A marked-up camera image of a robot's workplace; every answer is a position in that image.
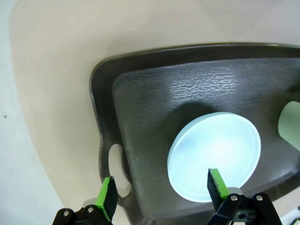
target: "silver screw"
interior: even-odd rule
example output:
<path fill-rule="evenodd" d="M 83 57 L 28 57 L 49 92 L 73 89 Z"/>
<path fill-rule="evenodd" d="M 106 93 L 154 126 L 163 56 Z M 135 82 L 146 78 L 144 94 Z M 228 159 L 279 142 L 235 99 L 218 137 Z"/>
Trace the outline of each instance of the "silver screw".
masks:
<path fill-rule="evenodd" d="M 263 197 L 262 197 L 261 195 L 258 195 L 258 196 L 256 196 L 256 199 L 257 199 L 258 201 L 262 201 L 262 200 L 263 200 Z"/>
<path fill-rule="evenodd" d="M 232 195 L 232 196 L 230 197 L 230 199 L 231 199 L 232 201 L 238 200 L 237 196 L 235 196 L 235 195 Z"/>
<path fill-rule="evenodd" d="M 94 209 L 92 207 L 88 208 L 88 212 L 91 213 Z"/>
<path fill-rule="evenodd" d="M 69 212 L 66 210 L 66 211 L 64 211 L 64 216 L 67 216 L 67 215 L 69 215 Z"/>

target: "light blue plate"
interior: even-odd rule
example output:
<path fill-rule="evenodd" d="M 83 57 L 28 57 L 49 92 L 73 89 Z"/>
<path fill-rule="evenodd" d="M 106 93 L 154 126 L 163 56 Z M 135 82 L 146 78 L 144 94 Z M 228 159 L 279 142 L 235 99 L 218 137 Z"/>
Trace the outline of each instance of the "light blue plate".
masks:
<path fill-rule="evenodd" d="M 193 202 L 210 202 L 209 168 L 217 168 L 227 187 L 250 178 L 261 153 L 255 126 L 239 115 L 216 112 L 188 123 L 170 149 L 167 167 L 174 190 Z"/>

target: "tray rim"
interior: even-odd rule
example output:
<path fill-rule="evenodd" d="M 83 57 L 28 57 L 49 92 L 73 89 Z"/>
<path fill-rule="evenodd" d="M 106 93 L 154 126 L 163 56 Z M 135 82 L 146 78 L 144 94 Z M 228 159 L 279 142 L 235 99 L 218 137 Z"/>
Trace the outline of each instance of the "tray rim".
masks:
<path fill-rule="evenodd" d="M 205 48 L 232 48 L 232 47 L 261 47 L 261 48 L 274 48 L 275 50 L 280 50 L 280 49 L 287 49 L 287 50 L 295 50 L 297 51 L 297 54 L 295 54 L 294 56 L 274 56 L 274 57 L 267 57 L 267 58 L 300 58 L 300 46 L 298 45 L 289 45 L 289 44 L 277 44 L 277 43 L 247 43 L 247 42 L 233 42 L 233 43 L 214 43 L 214 44 L 196 44 L 196 45 L 179 45 L 179 46 L 172 46 L 172 47 L 163 47 L 163 48 L 156 48 L 156 49 L 149 49 L 149 50 L 142 50 L 142 51 L 137 51 L 137 52 L 130 52 L 130 53 L 125 53 L 125 54 L 121 54 L 121 55 L 116 55 L 116 56 L 111 56 L 108 57 L 102 61 L 100 61 L 95 68 L 92 70 L 91 76 L 90 76 L 90 81 L 89 81 L 89 90 L 90 90 L 90 97 L 91 97 L 91 101 L 92 101 L 92 105 L 93 105 L 93 110 L 95 113 L 95 117 L 96 117 L 96 121 L 97 121 L 97 126 L 99 129 L 99 135 L 100 135 L 100 146 L 99 146 L 99 172 L 100 172 L 100 177 L 101 180 L 103 181 L 104 178 L 106 176 L 109 175 L 109 168 L 108 168 L 108 161 L 107 163 L 105 163 L 105 161 L 103 160 L 103 158 L 107 158 L 108 159 L 108 152 L 105 152 L 105 143 L 104 143 L 104 137 L 103 137 L 103 124 L 100 122 L 99 117 L 98 117 L 98 110 L 97 110 L 97 106 L 95 103 L 95 99 L 94 99 L 94 94 L 93 94 L 93 87 L 92 87 L 92 82 L 93 79 L 95 77 L 96 72 L 103 66 L 106 65 L 107 63 L 111 63 L 111 62 L 116 62 L 116 61 L 120 61 L 122 59 L 126 59 L 126 58 L 131 58 L 131 57 L 136 57 L 136 56 L 144 56 L 144 55 L 149 55 L 149 54 L 156 54 L 156 53 L 161 53 L 161 52 L 171 52 L 171 51 L 178 51 L 178 50 L 190 50 L 190 49 L 205 49 Z M 220 58 L 220 59 L 211 59 L 211 60 L 203 60 L 203 61 L 213 61 L 213 60 L 226 60 L 226 59 L 246 59 L 246 58 L 266 58 L 266 57 L 234 57 L 234 58 Z M 115 78 L 113 78 L 111 80 L 111 93 L 113 92 L 113 84 L 114 81 L 123 73 L 118 74 L 117 76 L 115 76 Z M 121 147 L 123 148 L 123 143 L 122 143 L 122 139 L 121 136 L 119 136 L 117 141 L 117 144 L 120 144 Z M 122 166 L 123 166 L 123 170 L 127 165 L 127 158 L 126 158 L 126 154 L 125 151 L 122 149 Z M 287 182 L 291 182 L 292 180 L 294 180 L 295 176 L 300 175 L 299 171 L 293 171 L 291 174 L 286 175 L 287 176 Z M 289 192 L 293 191 L 295 188 L 293 189 L 289 189 L 287 191 L 286 194 L 288 194 Z M 267 192 L 270 193 L 275 193 L 275 187 L 271 187 L 267 189 Z M 128 196 L 126 196 L 125 198 L 119 196 L 118 199 L 118 204 L 120 206 L 122 206 L 125 209 L 125 212 L 129 218 L 129 221 L 131 224 L 133 225 L 139 225 L 139 224 L 148 224 L 148 223 L 152 223 L 154 221 L 151 221 L 150 219 L 146 219 L 142 216 L 142 212 L 139 208 L 138 205 L 138 201 L 135 195 L 135 191 L 134 191 L 134 187 L 131 184 L 131 191 L 129 193 Z"/>

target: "black tray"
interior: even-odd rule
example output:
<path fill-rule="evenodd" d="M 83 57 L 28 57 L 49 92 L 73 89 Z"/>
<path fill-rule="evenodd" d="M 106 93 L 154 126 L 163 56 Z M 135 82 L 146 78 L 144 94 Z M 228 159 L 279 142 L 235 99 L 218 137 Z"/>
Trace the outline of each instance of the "black tray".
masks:
<path fill-rule="evenodd" d="M 300 186 L 300 153 L 277 132 L 284 105 L 300 100 L 299 84 L 300 49 L 295 46 L 195 45 L 104 60 L 90 79 L 101 136 L 101 178 L 110 175 L 110 147 L 120 144 L 132 190 L 119 196 L 119 204 L 133 225 L 205 224 L 212 204 L 176 194 L 167 156 L 188 122 L 225 111 L 249 119 L 261 136 L 258 166 L 242 190 L 246 195 L 265 191 L 276 200 Z"/>

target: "cup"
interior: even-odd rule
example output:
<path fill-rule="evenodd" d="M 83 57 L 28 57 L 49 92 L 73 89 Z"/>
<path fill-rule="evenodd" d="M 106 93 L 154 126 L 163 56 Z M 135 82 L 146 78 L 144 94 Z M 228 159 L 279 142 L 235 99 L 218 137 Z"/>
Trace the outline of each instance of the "cup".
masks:
<path fill-rule="evenodd" d="M 289 102 L 285 105 L 278 121 L 279 135 L 300 151 L 300 103 Z"/>

